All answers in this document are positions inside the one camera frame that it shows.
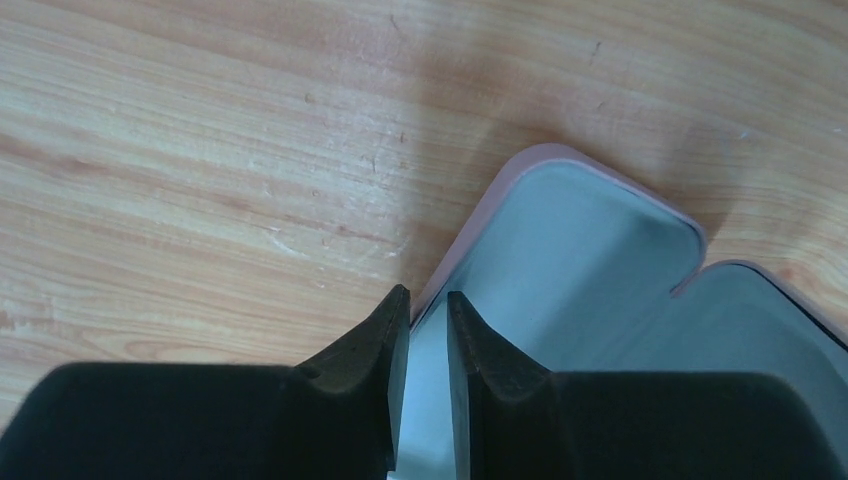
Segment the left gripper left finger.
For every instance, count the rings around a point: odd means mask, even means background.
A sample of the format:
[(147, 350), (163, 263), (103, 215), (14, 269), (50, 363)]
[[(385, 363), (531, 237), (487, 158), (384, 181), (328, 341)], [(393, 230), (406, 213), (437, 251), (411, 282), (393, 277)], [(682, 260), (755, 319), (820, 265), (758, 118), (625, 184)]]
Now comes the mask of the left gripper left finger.
[(410, 293), (295, 366), (78, 362), (25, 397), (5, 479), (384, 479), (396, 468)]

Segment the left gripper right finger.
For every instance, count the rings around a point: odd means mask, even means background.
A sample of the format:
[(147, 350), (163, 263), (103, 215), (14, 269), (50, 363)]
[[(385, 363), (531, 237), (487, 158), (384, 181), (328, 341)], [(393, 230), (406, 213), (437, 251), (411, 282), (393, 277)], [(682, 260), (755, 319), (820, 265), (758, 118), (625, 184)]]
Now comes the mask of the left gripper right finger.
[(558, 372), (448, 296), (460, 479), (843, 479), (787, 382), (759, 373)]

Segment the pink glasses case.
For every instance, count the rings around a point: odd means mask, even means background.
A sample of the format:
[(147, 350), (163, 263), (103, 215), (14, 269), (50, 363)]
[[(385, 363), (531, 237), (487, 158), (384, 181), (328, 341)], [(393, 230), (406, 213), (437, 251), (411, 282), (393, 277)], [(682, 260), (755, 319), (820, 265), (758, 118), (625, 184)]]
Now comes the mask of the pink glasses case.
[(558, 372), (759, 373), (796, 389), (847, 464), (847, 337), (701, 226), (559, 144), (497, 174), (413, 308), (397, 479), (456, 475), (448, 296)]

